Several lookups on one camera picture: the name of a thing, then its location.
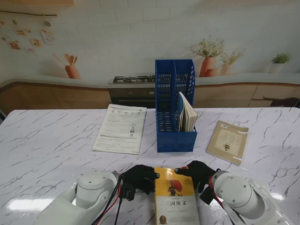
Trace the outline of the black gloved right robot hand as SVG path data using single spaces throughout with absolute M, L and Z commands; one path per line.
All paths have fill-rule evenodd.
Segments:
M 192 161 L 185 168 L 175 168 L 174 172 L 192 178 L 194 189 L 198 188 L 198 192 L 202 193 L 205 185 L 209 183 L 209 179 L 217 171 L 213 170 L 201 161 Z

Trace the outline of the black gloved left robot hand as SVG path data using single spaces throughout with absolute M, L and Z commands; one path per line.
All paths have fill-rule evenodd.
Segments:
M 146 165 L 135 165 L 122 174 L 123 182 L 129 186 L 139 189 L 146 194 L 154 192 L 155 180 L 160 177 L 153 167 Z

